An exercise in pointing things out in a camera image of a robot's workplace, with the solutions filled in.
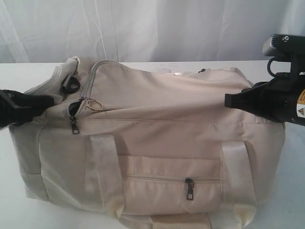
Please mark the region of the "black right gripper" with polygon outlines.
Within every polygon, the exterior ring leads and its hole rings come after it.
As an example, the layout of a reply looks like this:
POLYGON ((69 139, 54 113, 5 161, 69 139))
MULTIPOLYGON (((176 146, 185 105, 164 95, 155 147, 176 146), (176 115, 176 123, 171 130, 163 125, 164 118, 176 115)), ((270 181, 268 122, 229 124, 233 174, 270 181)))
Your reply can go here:
POLYGON ((225 94, 224 106, 259 116, 278 123, 305 123, 305 75, 276 77, 259 82, 257 87, 243 89, 237 94, 225 94))

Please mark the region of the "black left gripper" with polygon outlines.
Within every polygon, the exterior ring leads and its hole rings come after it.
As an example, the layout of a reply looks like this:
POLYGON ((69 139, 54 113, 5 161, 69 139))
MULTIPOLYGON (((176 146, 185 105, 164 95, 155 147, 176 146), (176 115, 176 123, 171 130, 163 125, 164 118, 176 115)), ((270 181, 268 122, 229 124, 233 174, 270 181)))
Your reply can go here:
POLYGON ((0 91, 0 125, 22 125, 26 118, 22 113, 41 114, 55 104, 48 95, 28 95, 12 90, 0 91))

